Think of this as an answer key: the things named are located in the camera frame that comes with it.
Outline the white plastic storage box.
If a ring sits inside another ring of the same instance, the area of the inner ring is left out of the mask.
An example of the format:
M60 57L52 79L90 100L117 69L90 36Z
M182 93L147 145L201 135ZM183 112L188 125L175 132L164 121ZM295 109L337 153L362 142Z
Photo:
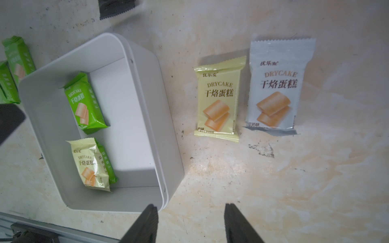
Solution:
M103 33L28 75L18 92L68 208L166 208L184 169L155 54Z

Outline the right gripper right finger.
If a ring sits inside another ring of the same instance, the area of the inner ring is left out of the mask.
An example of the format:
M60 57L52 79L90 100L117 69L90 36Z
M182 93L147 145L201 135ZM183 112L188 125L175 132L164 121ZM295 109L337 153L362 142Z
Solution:
M226 204L225 231L228 243L264 243L235 204Z

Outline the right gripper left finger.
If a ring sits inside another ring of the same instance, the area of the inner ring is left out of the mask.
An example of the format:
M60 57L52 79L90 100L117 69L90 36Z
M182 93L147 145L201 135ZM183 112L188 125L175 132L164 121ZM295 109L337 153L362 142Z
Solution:
M149 204L119 243L155 243L158 231L158 210Z

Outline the beige cookie packet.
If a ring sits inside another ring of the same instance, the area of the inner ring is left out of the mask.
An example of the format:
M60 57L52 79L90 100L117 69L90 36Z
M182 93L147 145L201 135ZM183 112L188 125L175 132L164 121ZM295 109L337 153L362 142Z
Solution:
M239 141L236 131L241 71L247 57L194 68L198 78L196 136Z

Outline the white cookie packet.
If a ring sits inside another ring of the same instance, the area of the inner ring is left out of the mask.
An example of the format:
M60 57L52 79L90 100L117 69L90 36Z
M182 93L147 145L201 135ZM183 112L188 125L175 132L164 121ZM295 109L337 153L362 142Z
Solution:
M295 135L304 74L316 48L314 38L251 42L246 128L273 136Z

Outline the green cookie packet front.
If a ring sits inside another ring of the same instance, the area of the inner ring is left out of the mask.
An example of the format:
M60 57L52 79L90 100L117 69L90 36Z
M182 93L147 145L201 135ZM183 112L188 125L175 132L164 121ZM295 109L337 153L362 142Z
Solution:
M2 41L5 48L6 58L10 72L16 86L29 74L36 70L31 54L24 39L19 36L12 36Z

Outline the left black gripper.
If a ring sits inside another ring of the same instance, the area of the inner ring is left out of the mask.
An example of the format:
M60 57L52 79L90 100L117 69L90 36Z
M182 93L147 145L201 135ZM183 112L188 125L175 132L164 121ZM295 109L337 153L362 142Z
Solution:
M6 139L24 122L24 112L15 104L1 104L1 136L0 143Z

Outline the tall green cookie packet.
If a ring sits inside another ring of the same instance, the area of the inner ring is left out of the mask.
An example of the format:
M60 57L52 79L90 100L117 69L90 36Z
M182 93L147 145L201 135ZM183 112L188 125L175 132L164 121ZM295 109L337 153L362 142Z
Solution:
M86 73L80 72L66 83L64 92L78 127L85 134L108 128Z

